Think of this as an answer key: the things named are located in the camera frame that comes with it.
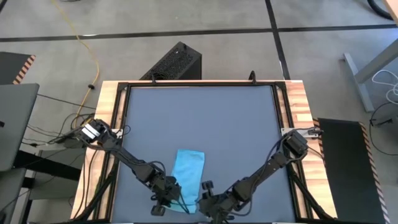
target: table surface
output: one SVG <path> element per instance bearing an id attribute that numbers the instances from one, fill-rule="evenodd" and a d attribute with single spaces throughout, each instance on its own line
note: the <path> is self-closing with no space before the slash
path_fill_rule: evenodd
<path id="1" fill-rule="evenodd" d="M 146 161 L 159 160 L 167 174 L 173 173 L 178 149 L 201 151 L 205 164 L 199 181 L 212 180 L 215 194 L 258 170 L 280 139 L 271 86 L 132 88 L 129 96 L 125 124 L 131 130 L 123 139 L 126 150 Z M 183 192 L 187 190 L 184 182 L 180 185 Z M 200 197 L 200 183 L 196 187 Z M 155 202 L 149 200 L 152 195 L 128 166 L 120 165 L 111 222 L 208 221 L 199 211 L 191 215 L 166 211 L 164 216 L 153 216 L 150 211 Z M 254 196 L 250 214 L 235 217 L 234 222 L 295 221 L 285 167 L 263 182 Z"/>
<path id="2" fill-rule="evenodd" d="M 392 18 L 398 24 L 398 1 L 397 0 L 383 0 Z"/>
<path id="3" fill-rule="evenodd" d="M 287 87 L 287 94 L 289 97 L 290 110 L 292 112 L 294 126 L 296 128 L 308 128 L 314 125 L 314 121 L 311 116 L 310 108 L 307 101 L 307 96 L 305 94 L 305 89 L 302 81 L 283 81 L 283 80 L 261 80 L 265 82 L 285 82 Z M 151 81 L 104 81 L 101 89 L 101 93 L 99 94 L 98 105 L 96 108 L 96 119 L 102 119 L 103 121 L 110 123 L 113 114 L 114 101 L 116 98 L 117 86 L 119 82 L 129 82 L 129 83 L 150 83 Z M 249 80 L 162 80 L 158 82 L 251 82 Z M 124 101 L 125 95 L 122 92 L 121 101 Z M 287 114 L 286 109 L 282 97 L 282 91 L 278 90 L 278 97 L 280 108 L 282 112 L 283 122 L 285 126 L 288 126 L 287 123 Z M 123 111 L 123 104 L 119 104 L 118 108 L 118 117 L 116 118 L 116 127 L 120 126 L 121 117 L 119 116 Z M 321 152 L 320 146 L 317 140 L 308 140 L 308 145 L 313 149 Z M 99 177 L 101 175 L 101 168 L 103 165 L 104 152 L 98 151 L 93 157 L 95 150 L 87 149 L 86 151 L 86 164 L 89 164 L 91 160 L 91 174 L 90 180 L 88 180 L 88 167 L 86 166 L 85 172 L 85 182 L 90 181 L 90 188 L 88 189 L 88 196 L 85 198 L 85 193 L 83 193 L 83 172 L 80 176 L 80 181 L 78 184 L 78 188 L 76 191 L 75 201 L 73 204 L 71 218 L 73 218 L 78 211 L 78 207 L 80 202 L 83 200 L 84 202 L 90 202 L 92 199 L 95 188 L 98 183 Z M 317 200 L 317 202 L 323 207 L 323 209 L 331 216 L 336 217 L 336 210 L 333 203 L 333 199 L 331 196 L 328 179 L 326 176 L 325 166 L 323 165 L 323 161 L 317 155 L 308 153 L 305 159 L 302 161 L 303 169 L 305 173 L 305 179 L 307 181 L 308 190 Z M 305 214 L 305 207 L 303 206 L 303 197 L 302 194 L 297 189 L 298 195 L 298 203 L 300 205 L 300 211 L 302 217 L 307 217 Z M 101 201 L 101 210 L 99 211 L 99 218 L 104 218 L 105 216 L 105 208 L 106 203 L 108 201 L 108 190 L 105 192 L 103 199 Z"/>
<path id="4" fill-rule="evenodd" d="M 30 114 L 36 101 L 38 84 L 0 85 L 0 171 L 14 164 Z"/>

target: black box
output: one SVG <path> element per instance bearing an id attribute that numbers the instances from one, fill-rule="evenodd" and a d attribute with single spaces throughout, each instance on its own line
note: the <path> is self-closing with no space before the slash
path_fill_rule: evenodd
<path id="1" fill-rule="evenodd" d="M 201 80 L 201 53 L 178 42 L 140 80 Z"/>

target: wooden table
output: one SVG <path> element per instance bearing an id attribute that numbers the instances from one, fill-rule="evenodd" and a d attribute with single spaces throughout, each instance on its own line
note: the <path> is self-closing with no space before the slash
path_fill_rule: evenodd
<path id="1" fill-rule="evenodd" d="M 274 81 L 280 81 L 280 80 L 263 80 L 265 82 L 274 82 Z M 117 92 L 117 87 L 119 82 L 129 82 L 129 83 L 150 83 L 151 81 L 137 81 L 137 80 L 132 80 L 132 81 L 104 81 L 101 89 L 101 93 L 99 94 L 99 100 L 98 100 L 98 105 L 96 108 L 96 114 L 95 118 L 96 119 L 102 119 L 103 121 L 107 122 L 110 124 L 112 120 L 112 114 L 113 114 L 113 109 L 114 109 L 114 101 L 116 99 L 116 92 Z M 158 82 L 251 82 L 250 80 L 162 80 Z M 285 82 L 286 88 L 287 88 L 287 95 L 289 98 L 289 104 L 290 104 L 290 110 L 292 112 L 292 117 L 293 117 L 293 122 L 295 128 L 309 128 L 314 126 L 314 121 L 311 116 L 311 111 L 310 107 L 308 105 L 307 101 L 307 96 L 305 94 L 305 89 L 304 89 L 304 84 L 302 81 L 280 81 L 280 82 Z M 283 117 L 283 122 L 284 126 L 288 127 L 288 122 L 287 122 L 287 113 L 286 113 L 286 108 L 284 105 L 284 100 L 282 97 L 282 91 L 278 90 L 278 97 L 279 97 L 279 103 L 280 103 L 280 108 L 282 111 L 282 117 Z M 121 101 L 124 101 L 124 94 L 122 92 L 121 94 Z M 121 114 L 123 112 L 123 104 L 119 104 L 118 108 L 118 114 Z M 116 118 L 116 127 L 120 127 L 120 122 L 121 122 L 121 117 L 118 116 Z M 321 152 L 320 146 L 318 144 L 317 140 L 308 140 L 308 145 L 312 147 L 313 149 L 317 150 L 318 152 Z M 89 164 L 91 160 L 92 162 L 92 167 L 91 167 L 91 174 L 90 174 L 90 180 L 88 180 L 88 166 L 85 166 L 85 177 L 86 177 L 86 183 L 90 181 L 90 188 L 88 189 L 88 202 L 92 199 L 96 185 L 99 181 L 99 177 L 101 175 L 101 168 L 103 166 L 103 161 L 104 161 L 104 151 L 98 151 L 93 157 L 94 150 L 92 149 L 87 149 L 86 151 L 86 164 Z M 328 179 L 326 176 L 326 170 L 325 166 L 323 165 L 322 159 L 320 159 L 317 155 L 313 153 L 308 153 L 308 155 L 305 157 L 305 159 L 302 161 L 303 163 L 303 169 L 304 169 L 304 174 L 305 174 L 305 179 L 307 181 L 307 187 L 311 194 L 314 196 L 314 198 L 317 200 L 317 202 L 323 207 L 323 209 L 331 216 L 336 217 L 336 210 L 335 206 L 333 203 L 333 199 L 331 197 L 331 192 L 329 188 L 329 183 Z M 300 207 L 300 213 L 302 214 L 302 217 L 305 218 L 307 217 L 307 214 L 305 213 L 305 207 L 304 207 L 304 202 L 303 202 L 303 197 L 301 193 L 299 192 L 299 189 L 297 189 L 298 192 L 298 200 L 299 200 L 299 207 Z M 108 190 L 105 192 L 102 202 L 101 202 L 101 210 L 99 211 L 99 218 L 104 218 L 105 217 L 105 208 L 106 208 L 106 203 L 108 199 Z M 81 173 L 80 176 L 80 181 L 78 184 L 78 188 L 76 191 L 76 196 L 75 196 L 75 202 L 73 204 L 73 210 L 71 214 L 71 218 L 73 218 L 78 211 L 78 207 L 80 205 L 81 201 L 86 201 L 85 194 L 83 194 L 83 172 Z"/>
<path id="2" fill-rule="evenodd" d="M 391 17 L 394 19 L 396 24 L 398 24 L 398 1 L 396 0 L 383 0 L 384 5 L 386 5 Z"/>

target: blue towel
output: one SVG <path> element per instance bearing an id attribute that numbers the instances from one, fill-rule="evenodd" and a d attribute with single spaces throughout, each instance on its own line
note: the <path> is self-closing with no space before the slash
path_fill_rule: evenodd
<path id="1" fill-rule="evenodd" d="M 177 179 L 182 191 L 182 197 L 188 211 L 194 214 L 197 210 L 201 175 L 205 165 L 205 153 L 188 149 L 179 149 L 175 160 L 172 176 Z M 176 212 L 185 212 L 176 201 L 172 201 L 171 207 L 166 207 Z"/>

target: concrete floor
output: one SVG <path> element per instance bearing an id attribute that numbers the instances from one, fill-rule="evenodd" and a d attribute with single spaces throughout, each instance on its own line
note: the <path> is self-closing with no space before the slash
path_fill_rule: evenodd
<path id="1" fill-rule="evenodd" d="M 278 27 L 394 23 L 375 15 L 366 0 L 271 2 Z M 85 35 L 271 27 L 264 0 L 82 0 L 59 5 L 78 33 Z M 50 1 L 8 1 L 0 13 L 0 30 L 3 30 L 0 38 L 72 35 Z M 351 53 L 361 68 L 398 38 L 398 29 L 279 35 L 291 79 L 304 80 L 313 116 L 368 124 L 370 114 L 363 110 L 342 55 Z M 203 79 L 247 79 L 251 70 L 256 71 L 258 79 L 283 79 L 271 32 L 87 40 L 101 68 L 97 91 L 90 95 L 87 105 L 96 106 L 103 80 L 140 78 L 178 41 L 203 54 Z M 75 103 L 80 103 L 96 72 L 90 55 L 75 40 L 0 43 L 0 51 L 36 55 L 23 83 L 38 83 L 41 94 Z M 387 69 L 398 73 L 398 61 Z M 395 82 L 388 76 L 384 78 Z M 385 88 L 372 83 L 368 83 L 368 87 L 375 106 L 385 102 Z M 30 124 L 56 131 L 64 117 L 76 109 L 76 106 L 38 98 Z M 396 111 L 396 108 L 391 106 L 387 110 Z M 374 141 L 379 148 L 398 153 L 396 128 L 387 124 L 374 129 Z M 31 132 L 27 132 L 26 137 L 46 139 Z M 398 157 L 385 156 L 374 149 L 373 154 L 391 223 L 398 223 Z M 29 221 L 62 222 L 69 214 L 67 199 L 35 201 Z"/>

